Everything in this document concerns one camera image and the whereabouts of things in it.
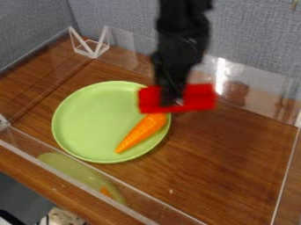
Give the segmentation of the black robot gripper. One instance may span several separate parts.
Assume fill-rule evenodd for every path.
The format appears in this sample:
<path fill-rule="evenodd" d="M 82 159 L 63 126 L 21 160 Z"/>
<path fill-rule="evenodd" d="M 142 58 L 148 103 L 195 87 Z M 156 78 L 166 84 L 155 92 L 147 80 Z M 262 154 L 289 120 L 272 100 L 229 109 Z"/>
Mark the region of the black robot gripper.
<path fill-rule="evenodd" d="M 158 48 L 150 58 L 163 107 L 183 105 L 190 69 L 209 48 L 211 9 L 213 0 L 159 0 Z"/>

